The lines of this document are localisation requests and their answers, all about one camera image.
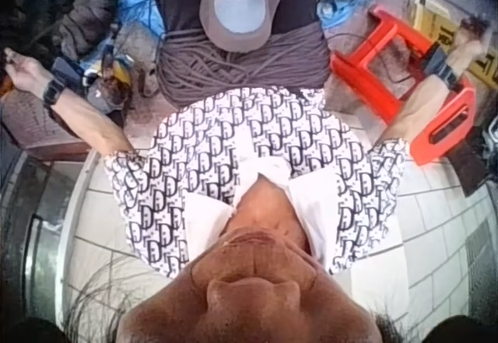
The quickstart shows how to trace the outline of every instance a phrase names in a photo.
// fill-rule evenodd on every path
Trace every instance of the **forearm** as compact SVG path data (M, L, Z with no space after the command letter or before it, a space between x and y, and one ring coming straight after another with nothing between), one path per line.
M64 90L52 109L72 131L101 155L133 150L129 140L115 123L71 90Z
M446 62L453 68L456 76L461 76L472 59L472 55L465 49L457 49L448 55ZM425 78L403 103L398 116L377 143L389 138L403 138L412 142L436 117L449 92L446 84L437 76Z

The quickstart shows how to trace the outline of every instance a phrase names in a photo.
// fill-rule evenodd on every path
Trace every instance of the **wristwatch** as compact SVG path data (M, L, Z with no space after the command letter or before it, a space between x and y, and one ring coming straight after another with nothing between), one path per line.
M62 82L60 82L57 79L52 79L48 83L47 88L45 88L44 91L43 95L44 107L50 109L52 106L54 106L57 103L64 89L65 85Z
M449 90L456 90L459 78L453 68L446 63L446 53L438 42L435 42L422 59L422 70L425 76L439 77Z

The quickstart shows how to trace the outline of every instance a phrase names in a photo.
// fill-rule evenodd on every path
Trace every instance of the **wrist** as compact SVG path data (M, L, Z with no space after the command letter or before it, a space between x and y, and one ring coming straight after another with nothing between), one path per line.
M38 99L42 100L45 90L48 87L50 81L54 79L54 76L50 72L46 72L35 79L36 84L33 86L31 93L34 94Z
M472 49L465 45L456 47L446 58L446 64L449 65L455 75L460 77L474 61L475 54Z

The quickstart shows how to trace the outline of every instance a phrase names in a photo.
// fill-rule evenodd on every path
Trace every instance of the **nose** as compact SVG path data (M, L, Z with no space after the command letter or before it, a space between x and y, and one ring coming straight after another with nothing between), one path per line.
M213 280L207 290L210 313L229 320L270 321L272 315L300 309L300 288L296 282L271 283L263 278L235 282Z

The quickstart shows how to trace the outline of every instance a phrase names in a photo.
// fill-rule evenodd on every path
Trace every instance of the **tile floor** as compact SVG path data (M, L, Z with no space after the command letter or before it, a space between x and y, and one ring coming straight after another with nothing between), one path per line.
M351 115L339 116L370 147L361 123ZM145 149L148 140L137 139L134 144ZM112 314L124 299L128 306L134 305L168 280L131 255L101 161L85 195L65 284L76 295L97 272L93 284L104 292L93 298ZM444 318L468 311L465 241L487 222L496 250L496 213L486 186L470 198L463 196L449 164L418 167L408 162L396 217L382 246L336 279L362 306L388 313L423 336Z

